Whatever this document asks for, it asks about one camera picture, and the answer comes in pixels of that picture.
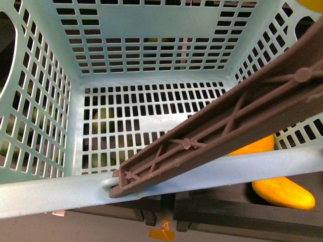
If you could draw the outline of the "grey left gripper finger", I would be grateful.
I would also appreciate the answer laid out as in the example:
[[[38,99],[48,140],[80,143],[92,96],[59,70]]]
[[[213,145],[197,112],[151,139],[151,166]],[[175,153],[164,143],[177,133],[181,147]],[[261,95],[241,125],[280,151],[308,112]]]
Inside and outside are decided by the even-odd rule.
[[[121,164],[119,198],[322,112],[322,20],[282,55]]]

